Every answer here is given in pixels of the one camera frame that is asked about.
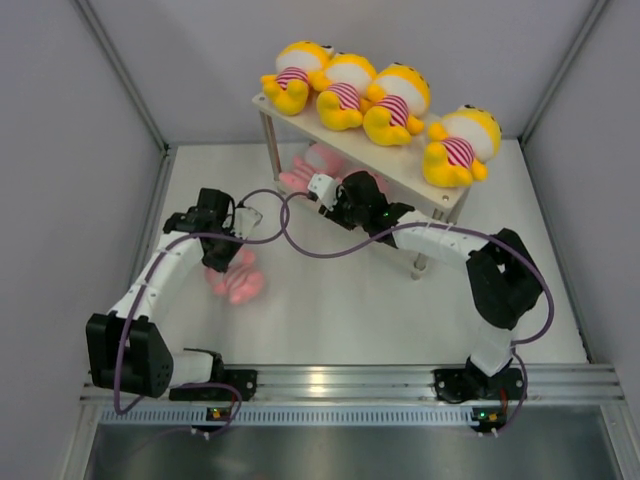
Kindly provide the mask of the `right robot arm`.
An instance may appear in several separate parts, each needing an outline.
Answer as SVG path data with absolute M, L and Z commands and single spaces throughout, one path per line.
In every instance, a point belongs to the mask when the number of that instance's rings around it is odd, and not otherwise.
M 374 177 L 358 171 L 342 180 L 316 174 L 310 195 L 319 213 L 346 230 L 399 251 L 435 259 L 467 275 L 482 323 L 467 359 L 468 388 L 491 396 L 503 384 L 513 359 L 514 330 L 548 287 L 520 236 L 504 228 L 486 234 L 427 216 L 414 206 L 391 202 Z

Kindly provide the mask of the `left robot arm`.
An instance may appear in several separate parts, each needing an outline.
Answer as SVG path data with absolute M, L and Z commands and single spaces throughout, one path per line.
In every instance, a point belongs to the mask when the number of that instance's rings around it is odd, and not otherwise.
M 191 384 L 204 399 L 219 397 L 226 386 L 220 355 L 185 346 L 167 314 L 191 271 L 204 266 L 226 272 L 261 220 L 257 210 L 209 188 L 187 211 L 172 214 L 126 294 L 86 324 L 93 385 L 159 398 Z

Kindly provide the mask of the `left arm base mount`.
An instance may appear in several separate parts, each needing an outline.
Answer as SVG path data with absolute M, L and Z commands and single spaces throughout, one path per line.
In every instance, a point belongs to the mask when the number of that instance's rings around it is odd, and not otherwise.
M 181 402 L 229 402 L 241 398 L 242 401 L 250 400 L 257 390 L 258 371 L 255 369 L 225 369 L 222 376 L 215 383 L 233 387 L 238 394 L 222 387 L 198 385 L 193 388 L 174 388 L 169 391 L 171 401 Z

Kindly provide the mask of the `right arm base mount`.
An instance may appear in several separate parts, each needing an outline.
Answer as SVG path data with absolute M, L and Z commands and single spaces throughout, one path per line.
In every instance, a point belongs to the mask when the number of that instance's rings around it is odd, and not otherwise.
M 518 400 L 524 380 L 517 368 L 508 368 L 493 377 L 467 368 L 441 368 L 433 371 L 435 396 L 449 404 L 475 400 Z

